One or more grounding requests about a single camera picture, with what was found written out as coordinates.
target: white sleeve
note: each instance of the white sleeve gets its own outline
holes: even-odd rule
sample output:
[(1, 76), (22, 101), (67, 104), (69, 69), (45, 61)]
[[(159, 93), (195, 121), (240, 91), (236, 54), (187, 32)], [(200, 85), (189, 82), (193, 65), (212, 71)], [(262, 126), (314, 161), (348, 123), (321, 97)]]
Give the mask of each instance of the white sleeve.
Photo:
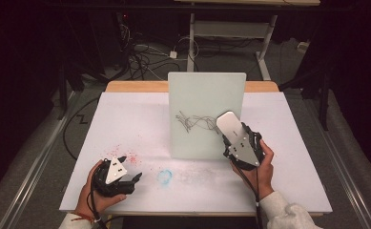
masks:
[(319, 228), (302, 206), (289, 204), (279, 192), (263, 198), (259, 204), (268, 217), (268, 229)]
[(64, 219), (63, 222), (61, 223), (59, 229), (91, 229), (93, 226), (92, 224), (86, 220), (86, 219), (81, 219), (81, 220), (73, 220), (72, 219), (77, 219), (80, 218), (78, 215), (68, 213)]

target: blue marker smudge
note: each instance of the blue marker smudge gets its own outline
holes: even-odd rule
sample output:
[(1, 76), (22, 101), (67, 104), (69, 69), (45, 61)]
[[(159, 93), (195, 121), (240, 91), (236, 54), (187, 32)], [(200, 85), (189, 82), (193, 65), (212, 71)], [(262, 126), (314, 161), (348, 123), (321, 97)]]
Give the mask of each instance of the blue marker smudge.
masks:
[(161, 185), (168, 185), (173, 178), (173, 173), (169, 170), (163, 170), (158, 173), (157, 180)]

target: drawing on board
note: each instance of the drawing on board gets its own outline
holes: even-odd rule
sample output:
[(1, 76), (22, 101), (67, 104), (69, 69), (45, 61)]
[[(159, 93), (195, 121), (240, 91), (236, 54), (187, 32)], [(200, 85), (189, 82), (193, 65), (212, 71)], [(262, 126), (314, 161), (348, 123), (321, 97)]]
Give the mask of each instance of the drawing on board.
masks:
[(177, 114), (175, 118), (184, 126), (187, 133), (194, 127), (199, 127), (208, 131), (215, 131), (218, 135), (220, 134), (214, 117), (197, 115), (187, 116), (181, 111), (179, 111), (179, 113), (180, 114)]

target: table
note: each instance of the table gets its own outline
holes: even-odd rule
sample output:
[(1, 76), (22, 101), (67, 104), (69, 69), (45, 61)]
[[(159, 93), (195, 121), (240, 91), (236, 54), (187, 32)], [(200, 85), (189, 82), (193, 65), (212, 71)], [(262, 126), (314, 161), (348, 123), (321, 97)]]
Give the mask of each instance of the table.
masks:
[[(224, 3), (224, 4), (250, 4), (250, 5), (272, 5), (272, 6), (318, 6), (319, 0), (176, 0), (180, 2), (195, 3)], [(263, 80), (271, 80), (268, 68), (265, 64), (265, 54), (271, 41), (272, 32), (277, 22), (277, 15), (272, 15), (269, 23), (246, 23), (246, 22), (224, 22), (224, 21), (199, 21), (195, 20), (195, 14), (191, 13), (189, 32), (189, 54), (187, 72), (194, 71), (195, 65), (195, 36), (219, 36), (219, 37), (242, 37), (262, 38), (262, 49), (256, 52), (256, 58)]]
[[(88, 170), (100, 158), (126, 155), (130, 174), (143, 173), (125, 201), (107, 209), (121, 216), (255, 215), (254, 197), (227, 159), (172, 159), (168, 152), (167, 82), (112, 82), (102, 94), (60, 205), (71, 211)], [(241, 120), (276, 151), (273, 186), (311, 214), (332, 211), (283, 93), (273, 82), (247, 82)], [(138, 91), (158, 93), (139, 93)]]

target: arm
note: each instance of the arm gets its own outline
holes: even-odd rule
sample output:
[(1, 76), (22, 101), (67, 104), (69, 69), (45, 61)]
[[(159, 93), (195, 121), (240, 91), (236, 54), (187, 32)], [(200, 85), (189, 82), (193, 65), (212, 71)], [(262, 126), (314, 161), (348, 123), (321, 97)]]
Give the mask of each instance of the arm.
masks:
[[(89, 198), (87, 201), (87, 196), (89, 195), (91, 191), (93, 172), (101, 163), (102, 163), (102, 160), (98, 161), (98, 163), (96, 163), (93, 166), (93, 168), (90, 170), (90, 173), (88, 174), (88, 177), (87, 177), (87, 183), (81, 189), (81, 193), (78, 198), (78, 203), (77, 203), (77, 206), (75, 207), (74, 212), (68, 213), (65, 216), (65, 218), (63, 219), (63, 222), (61, 223), (59, 227), (60, 229), (73, 229), (73, 228), (90, 229), (92, 228), (95, 218), (93, 216), (93, 211), (89, 207), (89, 206), (92, 206), (91, 201)], [(126, 198), (126, 195), (119, 194), (119, 195), (114, 196), (113, 198), (104, 198), (100, 196), (96, 191), (94, 191), (93, 198), (95, 202), (96, 211), (98, 211), (99, 213), (102, 213), (108, 207), (124, 200)]]
[[(257, 169), (242, 170), (241, 172), (251, 182), (255, 192), (258, 193), (257, 190), (259, 190), (258, 199), (269, 220), (267, 228), (318, 228), (303, 207), (297, 204), (289, 204), (279, 192), (274, 191), (271, 184), (274, 173), (274, 166), (271, 162), (274, 158), (274, 152), (263, 140), (259, 144), (265, 153), (265, 159), (262, 160)], [(233, 163), (232, 167), (233, 171), (240, 176)]]

